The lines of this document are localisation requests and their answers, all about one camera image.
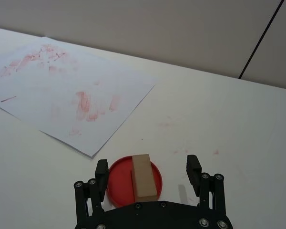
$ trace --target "white table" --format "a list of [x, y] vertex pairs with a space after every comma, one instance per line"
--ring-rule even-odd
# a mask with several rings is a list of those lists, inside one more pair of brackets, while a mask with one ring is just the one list
[[[0, 30], [0, 54], [37, 37]], [[161, 199], [196, 205], [186, 155], [225, 176], [235, 229], [286, 228], [286, 90], [77, 46], [159, 78], [94, 159], [0, 109], [0, 229], [67, 229], [76, 224], [73, 184], [97, 161], [150, 154]], [[108, 200], [104, 208], [110, 209]]]

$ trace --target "white paper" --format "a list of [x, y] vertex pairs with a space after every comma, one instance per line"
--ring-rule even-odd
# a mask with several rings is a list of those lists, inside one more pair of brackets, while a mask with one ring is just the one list
[[93, 156], [155, 79], [48, 38], [0, 58], [0, 108]]

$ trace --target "black line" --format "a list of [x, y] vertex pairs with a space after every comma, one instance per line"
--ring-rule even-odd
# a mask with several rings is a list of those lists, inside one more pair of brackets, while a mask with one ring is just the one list
[[258, 46], [259, 46], [259, 44], [262, 42], [262, 40], [263, 40], [265, 34], [267, 33], [267, 31], [268, 31], [268, 29], [269, 29], [269, 27], [270, 27], [270, 25], [271, 25], [273, 19], [276, 17], [277, 12], [280, 10], [280, 8], [281, 8], [283, 2], [284, 2], [284, 0], [281, 0], [280, 4], [277, 6], [277, 9], [276, 9], [275, 13], [272, 15], [272, 17], [271, 17], [271, 19], [270, 19], [270, 21], [269, 21], [267, 27], [265, 28], [265, 31], [263, 32], [261, 38], [258, 40], [258, 43], [256, 44], [256, 46], [255, 46], [253, 52], [251, 53], [251, 56], [249, 57], [249, 59], [248, 59], [246, 65], [245, 65], [244, 69], [242, 70], [242, 73], [240, 73], [240, 76], [238, 77], [239, 79], [242, 78], [242, 76], [243, 76], [243, 74], [244, 74], [246, 68], [248, 67], [248, 65], [249, 65], [249, 63], [250, 63], [252, 57], [254, 56], [254, 54], [255, 54], [255, 52], [256, 52]]

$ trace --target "red lid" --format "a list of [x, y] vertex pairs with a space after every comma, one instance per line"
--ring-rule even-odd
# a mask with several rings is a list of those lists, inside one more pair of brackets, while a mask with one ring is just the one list
[[[132, 168], [133, 157], [126, 156], [114, 162], [109, 169], [107, 195], [117, 208], [134, 203]], [[162, 191], [162, 177], [154, 163], [152, 163], [152, 170], [159, 198]]]

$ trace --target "rectangular wooden block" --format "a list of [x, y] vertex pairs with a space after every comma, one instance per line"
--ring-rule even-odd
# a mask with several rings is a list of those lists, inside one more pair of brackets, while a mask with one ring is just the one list
[[132, 179], [135, 202], [157, 201], [157, 189], [148, 154], [133, 156]]

